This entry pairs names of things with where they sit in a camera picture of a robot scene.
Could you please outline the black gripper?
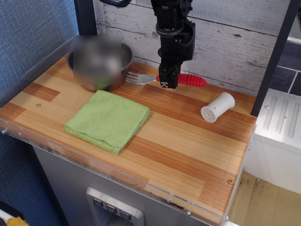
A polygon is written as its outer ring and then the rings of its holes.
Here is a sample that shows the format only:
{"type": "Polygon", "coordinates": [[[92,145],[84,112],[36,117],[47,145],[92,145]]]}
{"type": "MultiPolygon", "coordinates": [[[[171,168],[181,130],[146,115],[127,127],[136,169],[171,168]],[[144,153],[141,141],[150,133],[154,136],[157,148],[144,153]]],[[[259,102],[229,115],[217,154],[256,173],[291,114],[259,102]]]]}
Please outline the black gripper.
{"type": "Polygon", "coordinates": [[[178,74],[183,62],[192,60],[195,49],[196,24],[189,20],[180,22],[172,30],[157,27],[160,34],[161,57],[159,81],[162,88],[175,89],[178,86],[178,74]]]}

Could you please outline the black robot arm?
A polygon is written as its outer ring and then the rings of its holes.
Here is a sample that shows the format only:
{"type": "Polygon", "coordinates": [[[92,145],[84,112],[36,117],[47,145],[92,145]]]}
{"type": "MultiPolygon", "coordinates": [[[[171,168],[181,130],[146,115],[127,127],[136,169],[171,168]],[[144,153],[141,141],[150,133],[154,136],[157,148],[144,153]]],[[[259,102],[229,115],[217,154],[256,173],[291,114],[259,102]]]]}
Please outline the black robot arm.
{"type": "Polygon", "coordinates": [[[193,59],[196,25],[187,16],[192,11],[191,0],[152,0],[157,17],[156,32],[160,35],[158,68],[160,85],[175,89],[182,63],[193,59]]]}

